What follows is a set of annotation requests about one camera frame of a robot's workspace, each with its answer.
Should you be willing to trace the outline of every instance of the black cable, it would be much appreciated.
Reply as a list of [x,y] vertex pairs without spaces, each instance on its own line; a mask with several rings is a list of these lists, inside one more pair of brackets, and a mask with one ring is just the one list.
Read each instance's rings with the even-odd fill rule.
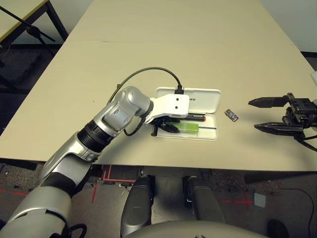
[[117,94],[117,92],[122,88],[122,86],[123,86],[130,78],[132,78],[134,75],[136,75],[136,74],[138,74],[138,73],[141,73],[141,72],[147,71],[147,70],[152,70],[152,69],[163,70],[163,71],[169,73],[169,74],[172,75],[172,76],[175,78],[175,80],[177,81],[178,88],[181,88],[181,87],[182,87],[182,85],[181,85],[179,79],[177,78],[177,76],[176,76],[173,72],[169,71],[169,70],[166,69],[166,68],[161,68],[161,67],[148,67],[148,68],[143,68],[143,69],[140,69],[140,70],[134,72],[134,73],[131,74],[129,77],[127,77],[126,79],[124,79],[124,80],[122,81],[122,83],[119,84],[119,86],[117,87],[117,89],[115,90],[115,92],[111,95],[111,97],[110,97],[110,99],[109,99],[109,101],[108,101],[107,104],[109,104],[109,103],[113,100],[113,98],[115,97],[115,95]]
[[142,127],[143,123],[145,122],[145,119],[146,119],[146,117],[141,118],[141,120],[140,120],[138,126],[137,126],[137,127],[134,129],[134,131],[131,132],[131,133],[128,133],[128,132],[126,131],[126,129],[124,129],[124,130],[123,130],[123,131],[124,131],[124,134],[125,134],[126,136],[131,136],[131,135],[134,135],[135,133],[137,133],[137,131]]
[[282,190],[298,190],[298,191],[301,191],[304,194],[306,194],[309,197],[309,199],[311,200],[313,209],[312,209],[311,217],[310,217],[309,222],[308,222],[308,237],[311,238],[311,222],[312,222],[313,214],[314,214],[314,210],[315,210],[314,201],[313,201],[312,197],[306,191],[304,191],[302,189],[299,189],[299,188],[280,188],[280,189],[282,189]]
[[83,223],[79,223],[79,224],[76,224],[76,225],[70,227],[68,229],[68,232],[69,232],[69,234],[71,234],[74,230],[77,230],[77,229],[82,229],[82,232],[81,232],[79,238],[84,238],[86,235],[86,232],[87,232],[87,226]]
[[313,136],[310,136],[310,137],[306,137],[304,138],[303,140],[311,140],[311,139],[315,139],[317,138],[317,135],[313,135]]
[[314,150],[315,152],[317,152],[317,148],[313,147],[312,145],[308,144],[307,142],[305,142],[304,140],[300,140],[300,139],[296,139],[299,143],[301,143],[302,145],[304,145],[305,147]]

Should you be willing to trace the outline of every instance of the white case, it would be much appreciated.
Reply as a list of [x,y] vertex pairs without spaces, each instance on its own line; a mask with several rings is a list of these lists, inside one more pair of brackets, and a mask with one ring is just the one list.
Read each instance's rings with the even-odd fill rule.
[[[159,87],[156,89],[156,97],[166,94],[173,94],[175,88]],[[189,113],[205,114],[206,121],[189,121],[183,120],[182,123],[196,123],[203,127],[215,127],[216,129],[199,128],[198,133],[168,133],[162,129],[158,129],[158,137],[188,139],[188,140],[217,140],[218,129],[216,117],[213,113],[217,110],[221,91],[217,89],[204,88],[184,88],[184,94],[190,98]]]

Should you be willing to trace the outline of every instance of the table leg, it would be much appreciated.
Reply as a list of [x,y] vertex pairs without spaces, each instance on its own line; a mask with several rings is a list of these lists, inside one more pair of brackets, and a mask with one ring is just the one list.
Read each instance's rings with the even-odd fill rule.
[[47,14],[49,15],[52,23],[54,24],[55,28],[59,32],[62,39],[64,41],[66,41],[66,39],[68,37],[68,33],[67,33],[65,27],[63,26],[62,22],[60,21],[60,18],[58,17],[55,9],[53,8],[50,1],[47,1],[45,4],[48,7]]
[[28,94],[30,89],[20,89],[0,75],[0,83],[7,88],[0,88],[0,93]]

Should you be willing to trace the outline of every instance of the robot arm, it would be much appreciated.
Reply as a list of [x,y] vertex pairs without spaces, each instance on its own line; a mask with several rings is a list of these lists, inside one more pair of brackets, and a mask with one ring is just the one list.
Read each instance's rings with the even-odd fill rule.
[[135,87],[123,89],[45,163],[40,185],[20,203],[1,229],[0,238],[68,235],[71,197],[87,181],[92,162],[133,117],[139,116],[141,122],[147,123],[162,115],[184,118],[188,108],[187,95],[169,94],[150,100]]

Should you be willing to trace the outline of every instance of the beige table surface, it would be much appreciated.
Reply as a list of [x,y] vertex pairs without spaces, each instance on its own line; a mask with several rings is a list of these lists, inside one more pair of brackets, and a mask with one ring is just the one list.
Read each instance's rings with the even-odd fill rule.
[[[143,9],[150,5],[145,2],[155,1],[134,2]],[[218,5],[215,0],[194,2],[200,3],[196,7],[202,11],[211,3]],[[256,12],[249,15],[249,20],[245,18],[250,11],[248,3]],[[199,37],[196,43],[192,36],[182,37],[187,31],[185,26],[177,28],[179,37],[175,34],[170,42],[165,31],[161,32],[162,42],[153,41],[151,36],[145,37],[143,42],[134,41],[129,38],[132,33],[127,34],[126,41],[110,42],[101,40],[102,34],[92,36],[91,40],[76,36],[86,21],[98,15],[97,9],[102,6],[107,9],[111,4],[115,4],[114,1],[97,0],[87,10],[0,137],[0,157],[47,160],[106,104],[117,83],[138,69],[161,66],[172,70],[184,87],[222,91],[215,113],[218,140],[151,137],[152,128],[143,126],[133,137],[119,135],[104,150],[98,163],[264,171],[317,170],[315,152],[293,138],[266,134],[253,127],[257,123],[281,121],[286,107],[258,109],[248,106],[251,99],[283,96],[287,92],[293,92],[296,97],[316,97],[316,88],[310,78],[313,69],[259,2],[223,1],[235,10],[231,14],[224,13],[225,20],[211,24],[211,29],[204,28],[207,26],[204,21],[204,27],[197,25],[195,34]],[[190,7],[184,10],[191,12]],[[211,23],[213,13],[221,15],[221,11],[214,5],[210,11],[205,20],[210,18]],[[180,25],[186,20],[185,16],[179,20]],[[126,21],[133,19],[130,15]],[[240,31],[230,29],[232,25],[239,26]],[[157,87],[175,86],[175,82],[164,72],[147,71],[135,76],[128,85],[136,86],[152,97]],[[236,122],[224,115],[228,108],[239,116]],[[310,129],[307,131],[308,135],[314,134]]]
[[[25,20],[48,0],[0,0],[0,6]],[[0,41],[21,23],[0,10]]]

